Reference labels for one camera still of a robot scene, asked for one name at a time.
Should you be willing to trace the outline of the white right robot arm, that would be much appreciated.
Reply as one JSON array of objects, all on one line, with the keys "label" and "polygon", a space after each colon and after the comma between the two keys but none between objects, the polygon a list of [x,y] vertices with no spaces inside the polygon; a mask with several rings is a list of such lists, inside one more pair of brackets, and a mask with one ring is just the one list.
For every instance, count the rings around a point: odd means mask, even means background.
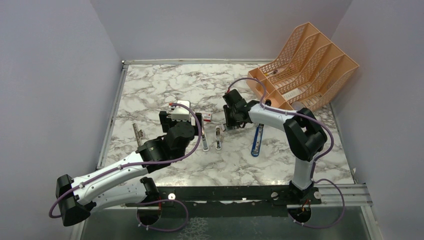
[{"label": "white right robot arm", "polygon": [[225,93],[223,99],[228,127],[262,124],[285,133],[290,150],[295,156],[294,174],[290,181],[293,186],[288,190],[288,196],[296,204],[306,200],[309,196],[308,188],[313,185],[313,160],[328,140],[312,111],[305,107],[298,111],[284,111],[257,100],[247,102],[236,89]]}]

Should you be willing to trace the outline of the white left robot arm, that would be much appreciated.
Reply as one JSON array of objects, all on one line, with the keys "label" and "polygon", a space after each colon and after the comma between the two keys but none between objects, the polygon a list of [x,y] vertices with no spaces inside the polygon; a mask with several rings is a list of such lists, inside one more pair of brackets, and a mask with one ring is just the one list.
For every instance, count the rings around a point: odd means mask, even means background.
[{"label": "white left robot arm", "polygon": [[190,111],[181,114],[181,107],[172,113],[161,111],[160,123],[164,135],[146,141],[123,159],[79,177],[64,174],[57,178],[56,201],[49,210],[52,219],[61,219],[65,227],[79,224],[91,213],[122,204],[152,205],[159,199],[156,185],[147,177],[157,170],[182,161],[194,153],[187,152],[191,141],[201,143],[203,118]]}]

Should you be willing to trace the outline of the red white staple box sleeve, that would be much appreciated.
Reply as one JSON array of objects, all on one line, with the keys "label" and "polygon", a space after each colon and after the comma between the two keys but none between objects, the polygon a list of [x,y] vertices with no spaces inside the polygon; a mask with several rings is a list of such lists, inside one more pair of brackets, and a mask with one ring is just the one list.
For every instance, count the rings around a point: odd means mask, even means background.
[{"label": "red white staple box sleeve", "polygon": [[212,121],[212,114],[211,113],[202,113],[202,119],[204,122],[211,122]]}]

